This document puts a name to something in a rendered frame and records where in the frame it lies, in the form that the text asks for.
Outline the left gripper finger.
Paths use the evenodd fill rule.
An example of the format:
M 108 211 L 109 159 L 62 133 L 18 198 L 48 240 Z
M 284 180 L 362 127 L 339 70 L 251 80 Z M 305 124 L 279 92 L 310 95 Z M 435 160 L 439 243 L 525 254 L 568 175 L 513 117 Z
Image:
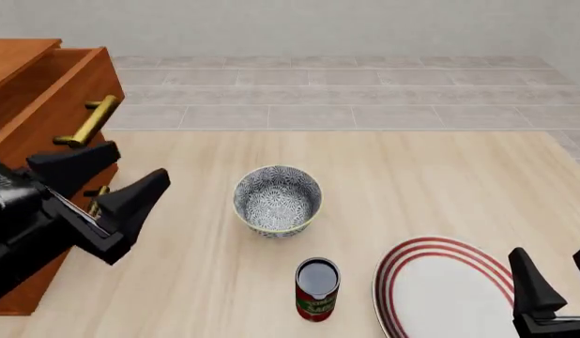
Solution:
M 71 198 L 87 182 L 119 160 L 114 141 L 71 151 L 38 153 L 26 159 L 44 185 L 62 196 Z
M 97 224 L 110 235 L 120 233 L 128 244 L 134 244 L 148 214 L 170 185 L 168 172 L 159 168 L 125 188 L 98 196 Z

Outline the red printed tin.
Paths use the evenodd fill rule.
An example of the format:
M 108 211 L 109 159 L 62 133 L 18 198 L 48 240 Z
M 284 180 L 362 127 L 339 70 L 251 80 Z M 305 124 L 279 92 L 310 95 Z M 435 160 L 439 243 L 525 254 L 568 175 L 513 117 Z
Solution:
M 338 267 L 327 258 L 308 258 L 295 273 L 295 299 L 298 314 L 319 323 L 334 311 L 341 283 Z

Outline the open wooden cabinet drawer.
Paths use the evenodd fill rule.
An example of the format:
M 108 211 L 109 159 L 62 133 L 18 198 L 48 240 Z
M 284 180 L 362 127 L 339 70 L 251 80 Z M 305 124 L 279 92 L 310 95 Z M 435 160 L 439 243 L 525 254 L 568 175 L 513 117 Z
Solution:
M 42 151 L 64 151 L 54 137 L 71 136 L 90 117 L 84 104 L 123 91 L 108 51 L 53 50 L 0 88 L 0 162 L 9 168 Z

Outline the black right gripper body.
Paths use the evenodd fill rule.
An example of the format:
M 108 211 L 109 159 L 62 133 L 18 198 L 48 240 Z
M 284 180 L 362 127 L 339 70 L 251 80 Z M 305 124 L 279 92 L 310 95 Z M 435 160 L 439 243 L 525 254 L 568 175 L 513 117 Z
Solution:
M 557 316 L 551 306 L 515 306 L 512 323 L 519 338 L 580 338 L 580 316 Z

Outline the white plate with red rings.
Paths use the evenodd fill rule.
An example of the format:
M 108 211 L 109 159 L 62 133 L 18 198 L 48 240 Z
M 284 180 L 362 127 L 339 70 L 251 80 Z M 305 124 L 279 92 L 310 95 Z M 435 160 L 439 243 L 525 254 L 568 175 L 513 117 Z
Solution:
M 372 294 L 386 338 L 519 338 L 510 270 L 455 238 L 396 244 L 374 270 Z

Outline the patterned black and white bowl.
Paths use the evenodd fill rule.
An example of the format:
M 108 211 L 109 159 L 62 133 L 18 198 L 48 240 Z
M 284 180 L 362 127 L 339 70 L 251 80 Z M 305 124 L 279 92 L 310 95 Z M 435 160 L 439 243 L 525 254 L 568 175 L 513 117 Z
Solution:
M 234 211 L 264 238 L 289 238 L 312 223 L 323 202 L 318 182 L 289 165 L 267 165 L 246 174 L 233 193 Z

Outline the closed wooden cabinet drawer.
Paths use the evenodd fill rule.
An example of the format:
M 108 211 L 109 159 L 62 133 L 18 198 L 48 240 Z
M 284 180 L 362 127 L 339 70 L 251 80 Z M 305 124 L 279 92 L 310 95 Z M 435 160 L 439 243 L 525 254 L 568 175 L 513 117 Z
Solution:
M 72 197 L 71 202 L 90 216 L 99 216 L 99 206 L 95 199 L 110 191 L 109 185 L 118 171 L 118 165 L 113 164 L 90 179 L 76 194 Z

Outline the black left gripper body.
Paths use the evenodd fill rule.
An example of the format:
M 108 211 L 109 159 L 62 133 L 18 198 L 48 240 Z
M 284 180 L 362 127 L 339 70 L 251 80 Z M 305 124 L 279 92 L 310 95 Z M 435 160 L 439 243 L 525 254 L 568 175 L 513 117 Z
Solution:
M 128 244 L 120 233 L 107 233 L 97 224 L 99 216 L 90 216 L 60 193 L 42 188 L 41 196 L 41 211 L 47 222 L 40 238 L 59 252 L 75 246 L 113 265 L 134 245 Z

